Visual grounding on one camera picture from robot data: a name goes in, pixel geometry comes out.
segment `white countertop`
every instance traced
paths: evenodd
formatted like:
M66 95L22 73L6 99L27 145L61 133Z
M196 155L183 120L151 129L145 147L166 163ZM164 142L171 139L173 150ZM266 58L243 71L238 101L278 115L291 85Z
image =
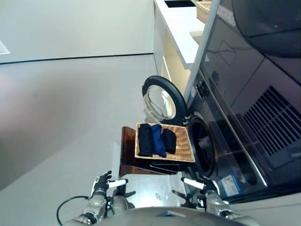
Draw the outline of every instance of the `white countertop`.
M154 0L154 2L184 68L191 69L197 55L198 44L190 32L203 31L205 27L205 24L197 19L196 7L169 8L164 0Z

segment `black baseboard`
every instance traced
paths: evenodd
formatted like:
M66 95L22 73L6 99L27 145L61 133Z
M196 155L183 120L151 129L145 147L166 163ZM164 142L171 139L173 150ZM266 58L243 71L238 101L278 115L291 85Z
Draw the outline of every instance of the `black baseboard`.
M39 59L39 60L24 60L24 61L13 61L4 62L0 65L38 62L38 61L50 61L50 60L70 60L70 59L87 59L87 58L104 58L104 57L127 57L127 56L140 56L140 55L152 55L153 53L137 53L137 54L121 54L121 55L106 55L106 56L77 56L77 57L63 57L63 58L51 58L51 59Z

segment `sink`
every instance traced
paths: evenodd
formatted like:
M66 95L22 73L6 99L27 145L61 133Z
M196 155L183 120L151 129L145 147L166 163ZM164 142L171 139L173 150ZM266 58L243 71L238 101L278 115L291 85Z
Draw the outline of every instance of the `sink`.
M203 35L203 31L194 31L194 32L190 32L189 33L191 35L191 37L193 38L193 40L199 44L201 39L202 39L202 35Z
M190 0L171 0L171 1L165 1L165 3L169 8L195 7L195 4L193 4Z

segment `white cabinet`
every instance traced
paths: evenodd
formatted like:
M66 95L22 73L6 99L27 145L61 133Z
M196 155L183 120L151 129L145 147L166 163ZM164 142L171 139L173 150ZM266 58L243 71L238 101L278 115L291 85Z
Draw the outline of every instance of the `white cabinet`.
M158 74L169 79L184 95L198 44L193 39L205 24L197 19L195 7L168 8L155 2L154 57Z

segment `navy blue folded cloth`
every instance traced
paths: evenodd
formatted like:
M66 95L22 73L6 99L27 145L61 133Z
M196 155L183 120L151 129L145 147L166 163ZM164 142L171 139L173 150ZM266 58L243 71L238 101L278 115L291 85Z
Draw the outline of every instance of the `navy blue folded cloth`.
M159 124L153 125L151 127L151 133L152 133L154 154L158 154L161 157L166 157L165 144L163 142L162 134L161 134L161 125Z
M153 154L153 141L151 126L147 123L141 124L138 132L139 139L139 156L152 157Z
M166 152L175 154L177 136L174 134L174 132L169 129L164 129L162 132L162 139L165 144Z

